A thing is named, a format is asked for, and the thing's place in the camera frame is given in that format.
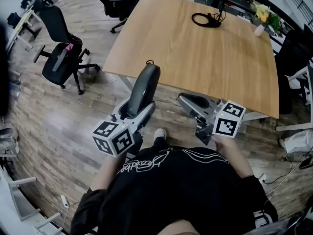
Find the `black t-shirt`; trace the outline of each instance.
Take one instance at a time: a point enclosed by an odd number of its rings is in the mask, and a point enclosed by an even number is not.
[[[86,193],[71,235],[157,235],[187,220],[202,234],[243,234],[277,220],[254,177],[241,179],[219,153],[168,148],[126,162],[109,189]]]

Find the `power strip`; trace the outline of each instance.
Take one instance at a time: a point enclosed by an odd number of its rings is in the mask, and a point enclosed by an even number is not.
[[[65,208],[69,208],[67,198],[64,195],[61,195],[61,200]]]

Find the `plug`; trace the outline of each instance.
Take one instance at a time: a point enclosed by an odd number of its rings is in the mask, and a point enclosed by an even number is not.
[[[265,179],[266,179],[266,174],[262,174],[262,175],[259,177],[260,183],[264,183],[264,182],[265,182]]]

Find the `white box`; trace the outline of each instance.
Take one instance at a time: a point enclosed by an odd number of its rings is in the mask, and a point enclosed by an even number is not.
[[[213,134],[234,138],[245,112],[245,107],[233,101],[227,101],[216,115]]]
[[[127,124],[101,120],[92,131],[97,149],[118,157],[134,145],[131,129]]]

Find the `white sneaker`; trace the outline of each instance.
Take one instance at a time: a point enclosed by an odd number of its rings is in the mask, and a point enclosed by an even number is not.
[[[166,140],[166,130],[162,129],[162,128],[158,128],[155,132],[155,140],[158,138],[158,137],[162,137]]]

